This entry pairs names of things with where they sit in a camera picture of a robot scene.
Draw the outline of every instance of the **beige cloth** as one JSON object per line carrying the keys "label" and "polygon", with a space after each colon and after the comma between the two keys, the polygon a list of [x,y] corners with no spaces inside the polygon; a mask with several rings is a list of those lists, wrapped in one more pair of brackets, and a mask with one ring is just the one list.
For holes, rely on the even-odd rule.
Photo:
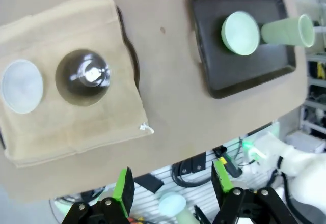
{"label": "beige cloth", "polygon": [[[151,134],[140,130],[147,117],[113,0],[71,0],[2,26],[0,47],[0,70],[27,59],[44,82],[42,100],[29,114],[16,114],[0,101],[5,155],[17,167]],[[98,53],[111,69],[108,92],[87,107],[66,102],[55,83],[59,62],[77,49]]]}

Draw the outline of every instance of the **white slatted surface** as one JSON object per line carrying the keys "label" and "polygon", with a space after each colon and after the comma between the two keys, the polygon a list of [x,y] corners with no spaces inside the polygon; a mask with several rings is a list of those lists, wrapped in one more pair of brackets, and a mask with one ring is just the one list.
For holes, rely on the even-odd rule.
{"label": "white slatted surface", "polygon": [[[232,158],[235,157],[239,142],[238,139],[234,139],[224,146],[228,147],[228,154]],[[211,161],[215,160],[216,157],[214,153],[210,150],[206,152],[206,170],[183,176],[186,181],[203,180],[211,175]],[[240,150],[236,162],[242,164],[243,152]],[[175,223],[175,218],[168,218],[162,216],[158,210],[158,200],[159,198],[167,192],[177,192],[183,195],[187,199],[187,205],[191,212],[194,212],[194,205],[198,205],[204,214],[212,221],[219,211],[219,206],[215,197],[213,186],[211,182],[206,183],[200,187],[195,188],[183,188],[177,186],[171,178],[171,166],[166,166],[161,169],[152,172],[157,178],[162,179],[164,186],[161,187],[156,194],[146,190],[145,188],[139,186],[135,183],[135,195],[133,206],[131,209],[130,216],[132,217],[144,217],[145,220],[152,221],[154,223]],[[243,174],[239,178],[232,178],[234,181],[243,181],[247,183],[248,188],[258,189],[264,187],[270,178],[271,172],[252,174],[249,171],[243,171]]]}

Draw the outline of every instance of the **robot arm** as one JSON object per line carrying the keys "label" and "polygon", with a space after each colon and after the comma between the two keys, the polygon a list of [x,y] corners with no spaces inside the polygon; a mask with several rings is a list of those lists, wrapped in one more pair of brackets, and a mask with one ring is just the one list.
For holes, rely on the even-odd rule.
{"label": "robot arm", "polygon": [[323,191],[326,183],[326,154],[297,150],[271,133],[255,140],[253,147],[260,151],[262,157],[257,161],[265,170],[279,168],[286,175],[295,177],[289,183],[289,190],[297,201],[315,206],[326,214],[326,192]]}

